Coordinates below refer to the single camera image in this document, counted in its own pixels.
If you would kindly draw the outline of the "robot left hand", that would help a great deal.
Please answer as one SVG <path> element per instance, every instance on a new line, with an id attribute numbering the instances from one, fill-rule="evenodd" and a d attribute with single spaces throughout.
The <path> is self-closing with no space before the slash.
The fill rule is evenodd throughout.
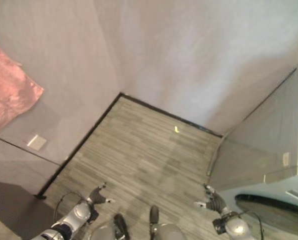
<path id="1" fill-rule="evenodd" d="M 112 204 L 115 203 L 116 200 L 113 198 L 107 198 L 104 195 L 101 194 L 101 190 L 105 189 L 107 186 L 107 183 L 104 182 L 101 185 L 97 186 L 95 189 L 91 191 L 91 193 L 86 198 L 86 201 L 90 205 L 99 205 L 99 204 Z"/>

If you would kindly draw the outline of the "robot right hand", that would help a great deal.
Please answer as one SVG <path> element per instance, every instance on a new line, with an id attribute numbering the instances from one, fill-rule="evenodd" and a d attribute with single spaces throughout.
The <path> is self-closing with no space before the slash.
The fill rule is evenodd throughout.
<path id="1" fill-rule="evenodd" d="M 219 215 L 224 215 L 228 210 L 225 200 L 209 184 L 203 183 L 202 186 L 204 188 L 204 192 L 209 197 L 209 200 L 207 202 L 194 201 L 193 204 L 197 208 L 208 209 L 217 212 Z"/>

